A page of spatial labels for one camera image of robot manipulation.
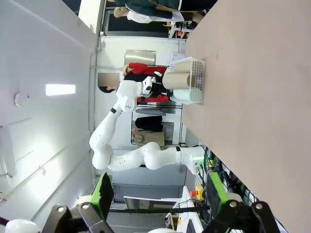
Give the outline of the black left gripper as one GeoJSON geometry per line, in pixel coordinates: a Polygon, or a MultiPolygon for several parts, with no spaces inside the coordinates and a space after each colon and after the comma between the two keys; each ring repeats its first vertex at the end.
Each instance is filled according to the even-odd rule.
{"type": "Polygon", "coordinates": [[[167,72],[161,73],[159,71],[155,72],[154,78],[155,82],[152,85],[152,96],[166,96],[166,97],[172,97],[173,92],[171,90],[166,90],[166,88],[163,86],[163,76],[167,72]]]}

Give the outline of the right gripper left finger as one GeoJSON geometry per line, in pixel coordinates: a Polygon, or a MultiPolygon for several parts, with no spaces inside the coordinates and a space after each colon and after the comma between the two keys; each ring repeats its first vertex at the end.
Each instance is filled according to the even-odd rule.
{"type": "Polygon", "coordinates": [[[103,174],[90,200],[84,200],[72,209],[55,205],[46,221],[47,233],[112,233],[107,216],[114,191],[109,176],[103,174]]]}

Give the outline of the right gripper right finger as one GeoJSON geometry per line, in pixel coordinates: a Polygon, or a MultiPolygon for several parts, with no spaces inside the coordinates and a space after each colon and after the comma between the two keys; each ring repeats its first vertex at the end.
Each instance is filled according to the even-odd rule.
{"type": "Polygon", "coordinates": [[[268,203],[254,202],[248,206],[243,201],[230,199],[216,172],[207,175],[205,196],[209,202],[212,220],[204,233],[278,233],[280,229],[268,203]]]}

